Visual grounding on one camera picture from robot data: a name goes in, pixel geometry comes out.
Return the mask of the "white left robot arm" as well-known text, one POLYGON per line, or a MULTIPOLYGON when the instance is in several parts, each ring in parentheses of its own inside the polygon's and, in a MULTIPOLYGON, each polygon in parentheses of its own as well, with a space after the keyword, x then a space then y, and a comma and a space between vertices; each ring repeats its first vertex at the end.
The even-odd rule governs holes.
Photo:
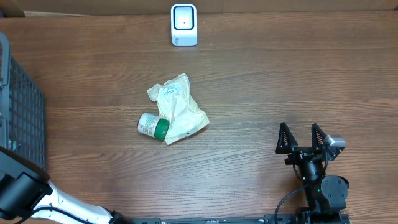
POLYGON ((33 162, 1 148, 1 218, 19 223, 42 218, 59 223, 132 223, 116 211, 91 205, 59 190, 33 162))

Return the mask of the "white bottle with green cap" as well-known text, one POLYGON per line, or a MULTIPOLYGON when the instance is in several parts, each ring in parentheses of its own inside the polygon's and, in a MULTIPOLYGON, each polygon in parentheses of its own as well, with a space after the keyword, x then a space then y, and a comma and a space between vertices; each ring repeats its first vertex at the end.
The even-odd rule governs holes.
POLYGON ((170 122, 154 114, 144 113, 140 117, 137 130, 160 141, 164 141, 169 130, 170 122))

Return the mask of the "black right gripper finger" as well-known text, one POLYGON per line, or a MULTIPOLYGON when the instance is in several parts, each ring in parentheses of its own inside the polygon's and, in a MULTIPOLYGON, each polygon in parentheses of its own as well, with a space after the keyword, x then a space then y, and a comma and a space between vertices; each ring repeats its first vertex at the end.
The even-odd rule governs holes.
POLYGON ((327 135, 322 131, 317 123, 312 124, 311 134, 313 148, 319 148, 321 145, 323 145, 323 141, 327 135))
POLYGON ((285 122, 280 123, 276 154, 290 154, 298 148, 298 143, 285 122))

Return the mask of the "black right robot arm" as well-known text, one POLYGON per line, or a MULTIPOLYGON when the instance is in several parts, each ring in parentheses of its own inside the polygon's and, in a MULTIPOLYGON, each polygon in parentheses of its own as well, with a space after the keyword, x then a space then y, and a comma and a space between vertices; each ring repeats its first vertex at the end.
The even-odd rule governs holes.
POLYGON ((327 175, 328 163, 334 161, 345 149, 341 136, 328 135, 318 124, 311 127, 312 145, 299 147, 285 123, 280 123, 276 154, 285 154, 285 164, 292 166, 302 187, 287 194, 277 205, 274 223, 350 224, 349 216, 342 214, 346 208, 349 182, 338 175, 327 175), (298 208, 288 218, 279 216, 279 210, 287 199, 304 191, 306 207, 298 208))

